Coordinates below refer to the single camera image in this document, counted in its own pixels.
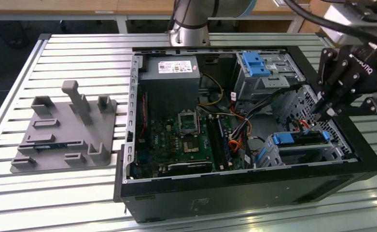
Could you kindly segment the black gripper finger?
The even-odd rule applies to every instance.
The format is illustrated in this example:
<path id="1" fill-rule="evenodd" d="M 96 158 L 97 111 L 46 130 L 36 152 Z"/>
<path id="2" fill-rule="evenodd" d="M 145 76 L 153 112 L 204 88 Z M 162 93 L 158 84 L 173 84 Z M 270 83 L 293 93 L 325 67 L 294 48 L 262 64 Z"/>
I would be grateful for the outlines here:
<path id="1" fill-rule="evenodd" d="M 311 114 L 315 120 L 326 120 L 329 118 L 326 114 L 329 90 L 330 85 L 327 79 L 334 64 L 334 50 L 331 48 L 323 48 L 319 56 L 319 65 L 317 71 L 317 103 L 313 106 Z"/>
<path id="2" fill-rule="evenodd" d="M 351 89 L 358 78 L 358 73 L 353 73 L 351 70 L 351 62 L 343 59 L 327 79 L 330 88 L 326 96 L 326 114 L 329 116 L 341 114 L 342 110 L 351 104 L 357 96 L 355 93 L 351 92 Z"/>

